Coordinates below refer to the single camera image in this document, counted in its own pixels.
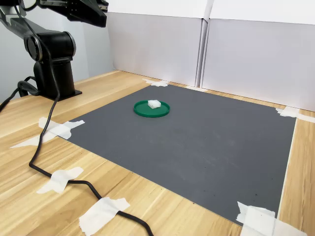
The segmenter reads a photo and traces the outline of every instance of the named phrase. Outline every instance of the white tape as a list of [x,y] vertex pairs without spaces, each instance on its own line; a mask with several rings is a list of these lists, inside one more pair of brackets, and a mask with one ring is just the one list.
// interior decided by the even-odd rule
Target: white tape
[[160,86],[163,86],[163,87],[166,87],[168,86],[168,83],[169,81],[164,81],[164,80],[161,80],[161,81],[152,81],[152,80],[147,80],[147,79],[143,79],[147,82],[147,84],[151,84],[152,86],[157,86],[157,87],[160,87]]
[[62,193],[69,180],[77,178],[83,169],[81,167],[75,167],[71,170],[57,170],[53,172],[50,180],[38,189],[37,193],[47,193],[50,190],[54,190],[57,193]]
[[277,112],[280,114],[282,117],[293,117],[293,118],[298,118],[301,120],[305,120],[308,122],[315,123],[315,117],[309,117],[306,115],[300,114],[300,109],[294,108],[294,107],[285,107],[283,110],[276,108]]
[[239,202],[238,206],[240,214],[236,220],[244,224],[241,236],[307,236],[293,226],[275,219],[273,211]]
[[193,87],[193,86],[186,86],[185,88],[187,88],[187,89],[192,89],[192,90],[196,90],[196,91],[200,91],[200,92],[208,91],[208,90],[205,89],[205,88],[197,88],[197,87]]
[[[46,122],[47,122],[47,118],[42,117],[38,121],[38,126],[43,129],[45,127]],[[51,120],[49,122],[48,128],[44,134],[43,143],[53,139],[56,136],[60,136],[64,139],[68,139],[71,137],[70,130],[81,125],[81,124],[84,124],[83,120],[77,121],[77,122],[67,121],[64,124],[59,124],[59,123],[56,123],[56,122]],[[30,138],[28,140],[25,140],[24,142],[21,142],[17,145],[14,145],[10,148],[18,148],[18,147],[24,147],[24,146],[37,146],[38,143],[39,143],[39,135],[37,135],[33,138]]]
[[113,219],[119,210],[124,211],[129,206],[130,204],[125,198],[117,200],[102,198],[98,200],[97,203],[79,218],[82,232],[84,232],[86,236],[95,234]]
[[[237,204],[238,204],[238,207],[240,209],[240,213],[237,215],[236,220],[240,223],[244,223],[249,206],[244,205],[243,203],[240,203],[240,202],[237,202]],[[253,207],[256,210],[259,210],[260,212],[263,212],[264,214],[267,214],[267,215],[275,218],[276,214],[274,211],[270,211],[270,210],[267,210],[267,209],[261,208],[261,207],[255,207],[255,206],[250,206],[250,207]]]

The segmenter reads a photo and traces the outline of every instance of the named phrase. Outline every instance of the wood grain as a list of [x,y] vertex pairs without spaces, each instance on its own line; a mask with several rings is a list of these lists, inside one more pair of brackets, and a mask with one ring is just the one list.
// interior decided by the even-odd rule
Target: wood grain
[[[58,102],[52,120],[66,122],[149,86],[143,78],[147,77],[115,71],[77,82],[76,89],[83,94]],[[284,108],[230,94],[207,92]],[[36,194],[48,180],[28,166],[36,147],[10,148],[41,132],[38,119],[47,117],[52,103],[43,97],[27,96],[10,102],[0,114],[1,236],[83,235],[78,218],[97,201],[85,185],[69,185],[62,194]],[[301,112],[314,116],[311,112]],[[315,219],[314,132],[314,124],[297,122],[280,211],[282,221],[309,236],[315,235],[312,225]],[[156,236],[240,234],[240,226],[104,158],[56,137],[42,146],[36,165],[49,172],[82,167],[84,172],[77,179],[90,181],[103,197],[125,197],[131,205],[126,212],[145,220]],[[116,216],[96,235],[146,235],[146,232],[134,222]]]

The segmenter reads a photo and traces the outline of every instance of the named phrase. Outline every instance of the green lid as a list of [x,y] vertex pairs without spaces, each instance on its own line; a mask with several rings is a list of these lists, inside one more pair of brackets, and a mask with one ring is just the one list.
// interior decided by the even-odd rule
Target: green lid
[[161,107],[152,109],[148,105],[148,100],[140,101],[133,106],[133,110],[142,117],[151,118],[162,117],[169,113],[170,107],[165,102],[160,101],[160,103]]

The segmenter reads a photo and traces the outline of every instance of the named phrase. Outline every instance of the power cord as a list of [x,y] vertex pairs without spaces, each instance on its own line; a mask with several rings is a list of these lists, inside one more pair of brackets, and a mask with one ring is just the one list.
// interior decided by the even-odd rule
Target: power cord
[[[59,101],[60,99],[60,90],[59,90],[59,86],[57,84],[57,81],[56,81],[56,78],[55,78],[55,74],[54,74],[54,70],[53,70],[53,62],[52,62],[52,58],[51,58],[51,53],[48,49],[48,47],[45,45],[45,43],[40,39],[40,37],[35,33],[35,31],[31,28],[31,26],[27,23],[27,21],[21,16],[20,12],[18,11],[17,9],[17,6],[15,5],[14,6],[15,8],[15,11],[16,13],[18,14],[19,18],[21,18],[25,24],[28,26],[28,28],[30,29],[30,31],[33,33],[34,37],[36,37],[38,39],[38,41],[40,42],[40,44],[45,48],[47,54],[48,54],[48,59],[49,59],[49,67],[50,67],[50,71],[51,71],[51,74],[52,74],[52,77],[53,77],[53,80],[54,80],[54,84],[55,84],[55,87],[56,87],[56,90],[57,90],[57,97],[50,109],[50,112],[49,112],[49,115],[48,115],[48,118],[47,118],[47,122],[45,124],[45,127],[43,128],[43,131],[40,133],[40,136],[39,136],[39,143],[38,143],[38,146],[37,146],[37,149],[36,149],[36,152],[33,156],[33,158],[31,159],[30,163],[29,163],[29,166],[39,172],[41,172],[42,174],[46,175],[47,177],[51,177],[51,173],[39,168],[38,166],[34,165],[34,161],[36,160],[36,158],[38,157],[39,155],[39,152],[40,152],[40,149],[41,149],[41,145],[42,145],[42,140],[43,140],[43,136],[47,130],[47,127],[49,125],[49,122],[50,122],[50,119],[51,119],[51,116],[52,116],[52,113],[53,113],[53,110],[56,106],[56,103]],[[10,99],[12,99],[14,97],[14,95],[17,93],[17,89],[13,92],[13,94],[7,98],[0,106],[0,111],[7,105],[7,103],[10,101]],[[85,180],[69,180],[68,183],[70,184],[86,184],[91,190],[92,192],[94,193],[94,195],[97,197],[97,199],[101,199],[101,195],[97,192],[97,190],[93,187],[93,185],[88,182],[88,181],[85,181]],[[138,217],[136,216],[133,216],[133,215],[130,215],[128,213],[125,213],[125,212],[122,212],[122,211],[118,211],[117,212],[117,215],[120,215],[122,217],[125,217],[127,219],[130,219],[130,220],[133,220],[139,224],[141,224],[147,231],[148,235],[149,236],[154,236],[151,229],[150,229],[150,226],[143,220],[139,219]]]
[[[24,79],[25,82],[27,82],[30,79],[35,79],[35,77],[33,76],[28,76],[26,79]],[[11,96],[9,96],[4,102],[1,103],[0,105],[0,112],[5,108],[5,106],[9,103],[9,101],[16,95],[16,93],[19,91],[19,89],[17,88],[16,90],[13,91],[13,93],[11,94]]]

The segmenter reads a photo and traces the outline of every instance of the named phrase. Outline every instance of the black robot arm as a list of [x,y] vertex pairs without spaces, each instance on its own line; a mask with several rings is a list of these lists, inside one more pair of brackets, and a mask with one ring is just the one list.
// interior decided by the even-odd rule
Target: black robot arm
[[[17,2],[16,4],[14,2],[16,1],[0,0],[0,21],[8,30],[24,39],[25,49],[36,61],[34,75],[38,91],[34,92],[33,88],[27,90],[31,86],[24,86],[23,89],[33,95],[42,95],[50,99],[55,99],[57,96],[47,51],[32,34],[27,26],[29,24],[51,53],[53,70],[60,89],[60,100],[81,94],[82,92],[74,89],[70,62],[75,54],[76,45],[71,34],[44,29],[26,18],[24,21],[15,12],[14,6]],[[98,27],[106,26],[104,13],[107,12],[108,3],[104,0],[36,0],[29,8],[25,8],[23,1],[20,1],[18,5],[22,16],[26,16],[26,11],[33,10],[36,6],[58,12],[70,21],[85,22]]]

